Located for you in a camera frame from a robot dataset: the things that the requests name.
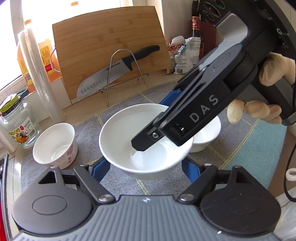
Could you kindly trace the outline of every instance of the plastic bottle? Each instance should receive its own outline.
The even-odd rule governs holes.
[[[24,22],[24,26],[25,28],[31,28],[32,27],[32,20],[28,19]],[[38,47],[40,50],[40,54],[41,54],[41,58],[43,61],[43,65],[45,67],[46,73],[48,75],[49,81],[53,82],[59,78],[61,78],[61,74],[54,72],[54,70],[52,69],[51,65],[50,65],[50,54],[53,51],[53,47],[52,47],[52,42],[49,38],[46,38],[45,41],[38,43]],[[22,77],[24,79],[24,82],[27,86],[27,89],[30,93],[36,91],[35,86],[32,82],[32,78],[28,72],[28,69],[26,67],[23,55],[22,55],[22,51],[20,49],[20,45],[19,43],[17,44],[17,61],[19,63],[21,72],[22,72]],[[59,62],[57,60],[57,57],[55,55],[55,53],[52,54],[52,64],[54,66],[54,68],[56,70],[60,70],[59,67]]]
[[[55,72],[50,65],[50,54],[53,51],[52,41],[50,39],[46,39],[44,42],[38,43],[38,47],[49,81],[53,82],[61,78],[61,73]],[[56,70],[60,70],[59,62],[57,61],[57,57],[54,53],[52,54],[52,65]]]
[[[70,3],[70,11],[68,18],[72,18],[81,14],[81,8],[79,6],[78,1],[74,1]]]

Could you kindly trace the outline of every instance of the orange bottle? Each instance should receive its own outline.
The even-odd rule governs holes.
[[[29,93],[36,91],[35,86],[32,81],[32,78],[31,78],[31,76],[28,72],[28,69],[26,67],[24,58],[22,56],[22,51],[20,50],[20,43],[17,44],[17,61],[19,63],[20,70],[22,72],[22,77],[24,79],[24,82],[27,86]]]
[[[45,67],[45,71],[47,72],[48,78],[50,82],[53,82],[59,78],[61,78],[61,73],[57,73],[52,69],[50,64],[50,54],[53,51],[52,41],[50,39],[46,39],[44,42],[38,44],[40,55],[42,58],[43,65]],[[60,70],[59,62],[57,61],[57,57],[55,54],[52,54],[52,65],[56,70]]]
[[[26,28],[30,28],[30,27],[32,27],[31,23],[32,23],[32,20],[28,19],[28,20],[26,20],[24,22],[24,25],[25,25]],[[49,38],[46,39],[44,42],[39,43],[38,47],[39,47],[42,62],[43,62],[43,65],[45,67],[46,73],[48,75],[49,81],[53,82],[53,81],[61,78],[61,76],[62,76],[61,73],[55,72],[52,69],[51,64],[50,64],[50,59],[49,58],[50,58],[50,54],[53,51],[51,40]],[[32,93],[32,92],[36,91],[35,86],[34,86],[33,81],[32,81],[32,78],[31,78],[31,76],[30,76],[30,74],[28,72],[28,69],[26,67],[24,58],[22,56],[22,51],[20,49],[19,44],[17,45],[17,61],[19,63],[19,66],[20,66],[20,69],[21,69],[21,72],[22,72],[22,77],[24,79],[24,82],[25,82],[25,84],[27,86],[27,89],[28,89],[29,93]],[[54,68],[56,70],[60,70],[59,62],[58,62],[57,57],[56,57],[56,55],[54,53],[52,54],[52,65],[54,66]]]

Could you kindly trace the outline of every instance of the black cable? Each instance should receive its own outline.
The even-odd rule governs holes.
[[[293,105],[293,109],[294,109],[294,111],[296,112],[296,87],[295,87],[295,85],[294,85],[294,88],[293,88],[292,105]],[[286,172],[287,172],[288,169],[289,169],[290,162],[291,162],[291,160],[292,160],[292,157],[293,157],[293,154],[294,154],[294,152],[295,152],[295,149],[296,149],[296,144],[294,145],[293,150],[292,150],[292,152],[291,152],[291,154],[290,154],[290,157],[289,157],[289,160],[288,160],[288,163],[287,163],[287,166],[286,166],[285,174],[284,174],[284,192],[285,192],[286,197],[287,197],[291,202],[296,202],[296,198],[292,197],[292,196],[288,193],[288,190],[287,190],[287,178],[286,178]]]
[[[294,145],[293,147],[293,150],[290,154],[290,157],[289,157],[289,160],[288,160],[288,163],[287,163],[287,166],[286,166],[286,170],[285,170],[285,174],[284,174],[284,192],[285,192],[285,195],[286,197],[291,201],[291,202],[296,202],[296,198],[292,197],[289,193],[288,193],[288,190],[287,190],[287,178],[286,178],[286,172],[288,171],[289,169],[289,166],[290,166],[290,162],[292,160],[292,157],[293,157],[293,154],[294,154],[294,151],[296,149],[296,144]]]
[[[295,88],[294,84],[294,88],[293,88],[293,97],[292,97],[292,105],[293,105],[293,109],[294,111],[296,111],[296,88]]]

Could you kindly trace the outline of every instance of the white bowl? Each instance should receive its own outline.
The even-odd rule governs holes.
[[[38,137],[34,145],[34,160],[48,167],[66,168],[77,155],[78,146],[74,136],[74,127],[68,123],[58,123],[49,127]]]
[[[204,128],[194,135],[190,153],[199,152],[205,149],[213,140],[217,138],[220,131],[221,121],[219,117],[216,116]]]
[[[139,104],[114,114],[104,124],[99,136],[104,157],[127,175],[139,180],[154,180],[169,174],[187,156],[193,138],[182,146],[176,146],[163,137],[143,152],[131,145],[131,139],[167,108],[160,104]]]

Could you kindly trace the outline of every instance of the chef knife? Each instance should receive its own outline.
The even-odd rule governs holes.
[[[136,60],[142,59],[150,55],[151,53],[158,51],[159,45],[151,45],[142,48],[134,53]],[[133,56],[130,54],[117,62],[113,63],[110,72],[110,82],[117,80],[119,77],[133,70],[131,63],[134,61]],[[81,82],[77,90],[77,100],[82,100],[98,90],[102,89],[107,85],[109,66],[104,69],[94,73],[93,75],[87,77]]]

